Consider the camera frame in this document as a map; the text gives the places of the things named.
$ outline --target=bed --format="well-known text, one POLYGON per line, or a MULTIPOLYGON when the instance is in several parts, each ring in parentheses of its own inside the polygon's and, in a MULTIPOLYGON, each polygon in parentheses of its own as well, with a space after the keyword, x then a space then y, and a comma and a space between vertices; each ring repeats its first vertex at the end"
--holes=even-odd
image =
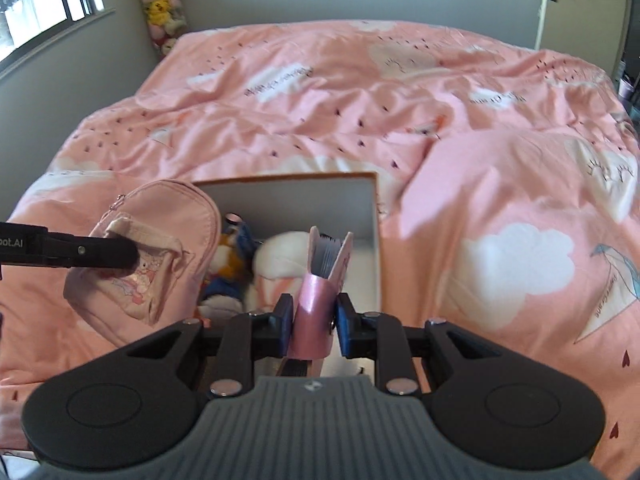
MULTIPOLYGON (((602 398, 593 463, 640 463, 638 144, 611 82, 571 56, 402 22, 183 36, 132 97, 86 118, 12 221, 88 234, 158 178, 375 172, 383 310, 444 316, 602 398)), ((63 269, 3 269, 0 447, 42 381, 110 351, 63 269)))

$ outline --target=white plush toy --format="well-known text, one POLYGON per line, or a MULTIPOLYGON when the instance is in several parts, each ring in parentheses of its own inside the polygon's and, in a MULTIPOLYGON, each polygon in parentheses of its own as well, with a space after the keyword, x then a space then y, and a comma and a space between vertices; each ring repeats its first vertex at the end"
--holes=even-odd
POLYGON ((306 273, 309 233, 291 231, 269 238, 255 253, 254 281, 244 297, 247 311, 270 312, 281 294, 294 300, 306 273))

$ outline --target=small notebook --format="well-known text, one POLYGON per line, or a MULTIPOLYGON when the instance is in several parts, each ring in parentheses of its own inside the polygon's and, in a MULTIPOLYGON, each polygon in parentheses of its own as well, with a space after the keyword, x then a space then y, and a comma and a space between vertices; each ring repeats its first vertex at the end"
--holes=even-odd
POLYGON ((306 275, 298 296, 288 358, 324 359, 333 343, 335 298, 342 291, 353 247, 353 233, 344 240, 309 232, 306 275))

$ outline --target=pink backpack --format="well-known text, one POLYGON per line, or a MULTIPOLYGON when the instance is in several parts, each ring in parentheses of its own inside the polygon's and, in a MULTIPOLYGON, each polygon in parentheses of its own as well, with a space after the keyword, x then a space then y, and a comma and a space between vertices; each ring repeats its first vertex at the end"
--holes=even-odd
POLYGON ((213 200, 186 182, 158 180, 121 195, 91 236, 130 238, 138 266, 71 269, 65 299, 116 346, 193 317, 220 228, 213 200))

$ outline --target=window frame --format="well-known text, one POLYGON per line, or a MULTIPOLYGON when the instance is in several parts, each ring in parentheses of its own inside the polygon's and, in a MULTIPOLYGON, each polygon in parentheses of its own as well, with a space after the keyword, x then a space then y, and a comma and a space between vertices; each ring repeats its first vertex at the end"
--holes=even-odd
POLYGON ((55 36, 61 34, 62 32, 72 27, 76 23, 79 23, 85 18, 95 14, 98 10, 94 0, 80 0, 80 4, 82 5, 82 11, 84 12, 84 16, 74 21, 73 18, 71 17, 71 11, 69 9, 68 0, 61 0, 61 1, 62 1, 62 6, 65 9, 66 18, 63 21, 53 25, 53 27, 43 30, 41 33, 37 34, 26 43, 14 49, 12 53, 9 54, 7 57, 5 57, 3 60, 0 60, 0 74, 4 73, 4 71, 7 70, 13 63, 17 62, 18 60, 26 56, 32 50, 38 48, 39 46, 51 40, 55 36))

